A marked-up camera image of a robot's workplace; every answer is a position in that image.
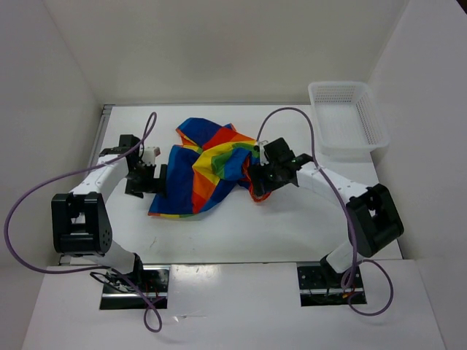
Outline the rainbow striped shorts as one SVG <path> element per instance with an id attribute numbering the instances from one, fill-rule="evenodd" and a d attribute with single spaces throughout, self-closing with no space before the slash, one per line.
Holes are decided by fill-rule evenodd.
<path id="1" fill-rule="evenodd" d="M 190 117 L 176 129 L 181 145 L 169 154 L 166 194 L 157 194 L 150 216 L 183 218 L 208 211 L 239 185 L 255 202 L 270 193 L 256 195 L 249 166 L 260 163 L 256 140 L 239 133 L 232 124 L 218 125 L 204 118 Z"/>

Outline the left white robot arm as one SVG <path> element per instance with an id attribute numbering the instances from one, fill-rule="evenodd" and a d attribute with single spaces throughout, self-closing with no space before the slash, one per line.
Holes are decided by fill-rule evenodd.
<path id="1" fill-rule="evenodd" d="M 140 290 L 146 281 L 142 260 L 114 240 L 106 202 L 122 180 L 126 180 L 128 195 L 164 195 L 167 165 L 155 176 L 155 159 L 160 153 L 158 147 L 143 146 L 131 134 L 120 136 L 116 147 L 103 149 L 97 168 L 70 192 L 57 194 L 51 201 L 55 251 L 116 269 L 127 290 Z"/>

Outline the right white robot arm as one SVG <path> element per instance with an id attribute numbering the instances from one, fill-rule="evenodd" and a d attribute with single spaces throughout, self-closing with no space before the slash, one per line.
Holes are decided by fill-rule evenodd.
<path id="1" fill-rule="evenodd" d="M 259 144 L 254 150 L 259 152 L 259 162 L 247 168 L 254 198 L 293 184 L 344 210 L 348 238 L 320 261 L 320 278 L 325 285 L 339 285 L 354 263 L 373 257 L 404 233 L 386 186 L 366 186 L 326 170 L 311 155 L 295 155 L 283 138 Z"/>

